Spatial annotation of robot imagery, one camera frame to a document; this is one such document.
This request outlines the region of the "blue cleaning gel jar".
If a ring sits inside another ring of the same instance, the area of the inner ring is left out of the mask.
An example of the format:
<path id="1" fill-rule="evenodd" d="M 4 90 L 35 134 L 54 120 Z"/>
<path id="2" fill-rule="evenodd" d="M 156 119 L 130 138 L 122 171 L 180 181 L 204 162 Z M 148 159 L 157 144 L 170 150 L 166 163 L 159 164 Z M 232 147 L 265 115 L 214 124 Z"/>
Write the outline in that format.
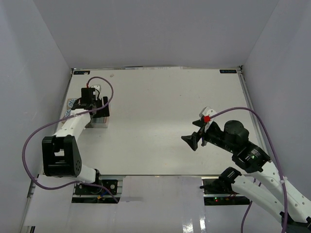
<path id="1" fill-rule="evenodd" d="M 71 114 L 71 109 L 66 110 L 64 117 L 67 118 Z"/>
<path id="2" fill-rule="evenodd" d="M 68 99 L 67 100 L 67 110 L 71 109 L 77 99 Z"/>

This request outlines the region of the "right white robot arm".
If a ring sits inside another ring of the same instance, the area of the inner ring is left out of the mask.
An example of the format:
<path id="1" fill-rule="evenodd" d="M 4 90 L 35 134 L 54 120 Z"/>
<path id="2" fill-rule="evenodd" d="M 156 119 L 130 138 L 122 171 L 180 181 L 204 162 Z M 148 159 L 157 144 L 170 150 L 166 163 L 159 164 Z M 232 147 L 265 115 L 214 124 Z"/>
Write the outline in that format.
<path id="1" fill-rule="evenodd" d="M 228 121 L 224 129 L 217 123 L 203 119 L 193 122 L 200 129 L 192 135 L 182 136 L 192 150 L 211 143 L 232 153 L 232 161 L 251 175 L 264 189 L 250 182 L 240 171 L 228 167 L 218 179 L 201 186 L 205 191 L 239 193 L 271 214 L 288 233 L 311 231 L 311 201 L 287 180 L 281 179 L 276 165 L 260 147 L 249 141 L 249 131 L 236 120 Z"/>

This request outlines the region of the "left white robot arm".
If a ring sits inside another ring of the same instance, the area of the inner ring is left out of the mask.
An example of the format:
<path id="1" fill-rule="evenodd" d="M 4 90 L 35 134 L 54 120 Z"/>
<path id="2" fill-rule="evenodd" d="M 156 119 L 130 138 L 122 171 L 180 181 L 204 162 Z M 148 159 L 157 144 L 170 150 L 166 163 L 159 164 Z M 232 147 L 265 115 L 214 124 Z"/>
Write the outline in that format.
<path id="1" fill-rule="evenodd" d="M 107 128 L 110 117 L 108 97 L 101 94 L 101 86 L 81 89 L 81 97 L 70 99 L 70 116 L 52 136 L 42 140 L 44 174 L 50 177 L 69 177 L 86 183 L 93 194 L 102 190 L 99 171 L 82 163 L 77 140 L 85 128 Z"/>

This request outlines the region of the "clear compartment organizer tray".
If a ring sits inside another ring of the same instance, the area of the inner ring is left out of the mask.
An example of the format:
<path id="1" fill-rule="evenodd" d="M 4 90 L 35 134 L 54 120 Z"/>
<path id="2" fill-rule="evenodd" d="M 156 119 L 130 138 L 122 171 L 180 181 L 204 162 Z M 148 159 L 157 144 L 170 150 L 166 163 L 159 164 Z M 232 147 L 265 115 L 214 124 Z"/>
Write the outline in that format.
<path id="1" fill-rule="evenodd" d="M 108 124 L 109 124 L 109 117 L 93 118 L 91 122 L 87 124 L 86 128 L 108 128 Z"/>

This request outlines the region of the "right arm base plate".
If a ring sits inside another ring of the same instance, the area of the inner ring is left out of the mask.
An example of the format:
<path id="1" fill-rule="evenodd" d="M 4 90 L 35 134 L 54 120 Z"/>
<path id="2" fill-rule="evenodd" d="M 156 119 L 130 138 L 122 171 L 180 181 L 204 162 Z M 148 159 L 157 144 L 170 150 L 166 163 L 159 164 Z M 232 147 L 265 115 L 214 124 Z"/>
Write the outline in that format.
<path id="1" fill-rule="evenodd" d="M 205 206 L 248 205 L 250 200 L 234 192 L 230 185 L 219 179 L 202 179 Z"/>

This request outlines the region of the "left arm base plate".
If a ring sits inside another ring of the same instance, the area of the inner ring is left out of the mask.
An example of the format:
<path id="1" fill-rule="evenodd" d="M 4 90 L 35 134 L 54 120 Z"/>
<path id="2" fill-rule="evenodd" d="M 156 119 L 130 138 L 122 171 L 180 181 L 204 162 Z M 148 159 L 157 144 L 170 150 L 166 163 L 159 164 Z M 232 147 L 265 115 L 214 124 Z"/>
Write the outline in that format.
<path id="1" fill-rule="evenodd" d="M 85 184 L 77 184 L 75 186 L 74 194 L 79 195 L 79 196 L 82 196 L 82 195 L 104 196 L 104 195 L 109 195 L 107 190 L 110 191 L 112 195 L 117 194 L 118 180 L 112 180 L 112 179 L 99 180 L 98 185 L 100 187 L 90 186 L 90 185 L 85 185 Z"/>

